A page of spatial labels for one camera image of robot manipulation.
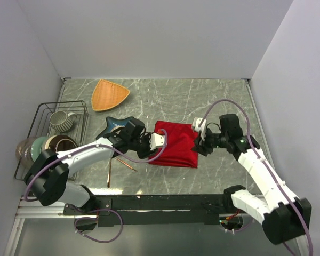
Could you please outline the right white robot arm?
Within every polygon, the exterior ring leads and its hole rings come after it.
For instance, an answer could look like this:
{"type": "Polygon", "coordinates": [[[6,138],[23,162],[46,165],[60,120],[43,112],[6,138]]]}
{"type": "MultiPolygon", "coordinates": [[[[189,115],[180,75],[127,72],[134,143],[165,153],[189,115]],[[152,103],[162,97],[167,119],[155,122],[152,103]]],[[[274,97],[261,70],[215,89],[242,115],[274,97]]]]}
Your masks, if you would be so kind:
{"type": "Polygon", "coordinates": [[[263,199],[241,185],[223,191],[222,206],[230,213],[241,210],[259,224],[269,241],[278,245],[305,235],[310,223],[311,204],[300,199],[275,172],[253,137],[247,138],[235,114],[219,118],[220,131],[213,133],[207,121],[195,118],[192,129],[198,133],[193,151],[208,156],[215,148],[225,149],[248,172],[263,199]]]}

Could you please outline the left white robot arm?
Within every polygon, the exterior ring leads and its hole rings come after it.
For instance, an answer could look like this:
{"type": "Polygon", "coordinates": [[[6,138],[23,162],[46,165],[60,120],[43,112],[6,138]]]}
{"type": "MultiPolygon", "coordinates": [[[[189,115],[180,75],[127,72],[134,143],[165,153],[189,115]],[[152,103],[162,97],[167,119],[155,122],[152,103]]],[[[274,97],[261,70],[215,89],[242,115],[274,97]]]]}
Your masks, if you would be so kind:
{"type": "Polygon", "coordinates": [[[165,149],[166,132],[147,132],[145,124],[134,117],[107,117],[106,123],[92,143],[66,151],[43,151],[24,178],[24,200],[30,202],[28,194],[33,193],[43,206],[63,202],[90,214],[98,207],[96,196],[85,185],[70,183],[70,176],[96,162],[125,157],[129,150],[137,153],[137,163],[149,163],[165,149]]]}

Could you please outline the red cloth napkin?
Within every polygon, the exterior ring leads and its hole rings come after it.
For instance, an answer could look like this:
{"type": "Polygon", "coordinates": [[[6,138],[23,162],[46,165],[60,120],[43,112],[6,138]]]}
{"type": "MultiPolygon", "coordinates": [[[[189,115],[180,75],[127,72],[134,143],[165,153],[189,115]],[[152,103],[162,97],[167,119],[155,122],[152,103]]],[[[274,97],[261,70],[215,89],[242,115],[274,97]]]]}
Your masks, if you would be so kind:
{"type": "Polygon", "coordinates": [[[198,133],[190,124],[157,121],[154,131],[164,129],[168,134],[167,146],[159,158],[150,162],[151,165],[169,167],[198,168],[198,153],[192,151],[198,133]]]}

